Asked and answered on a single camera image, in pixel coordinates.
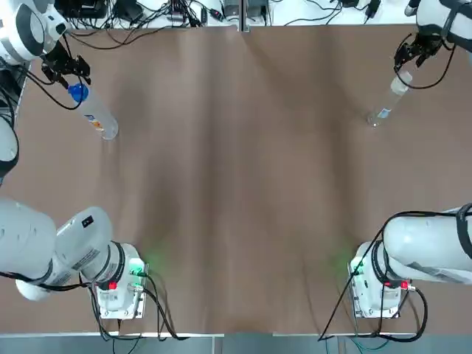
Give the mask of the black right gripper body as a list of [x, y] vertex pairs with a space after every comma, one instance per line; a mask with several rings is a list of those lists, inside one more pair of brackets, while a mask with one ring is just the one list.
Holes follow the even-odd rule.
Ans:
[[443, 45], [442, 37], [436, 34], [418, 33], [414, 41], [421, 50], [436, 50]]

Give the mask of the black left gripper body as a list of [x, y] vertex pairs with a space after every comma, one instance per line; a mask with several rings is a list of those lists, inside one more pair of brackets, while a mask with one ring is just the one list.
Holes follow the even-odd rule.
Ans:
[[56, 43], [54, 48], [46, 53], [48, 66], [60, 74], [72, 74], [74, 70], [73, 57], [61, 43]]

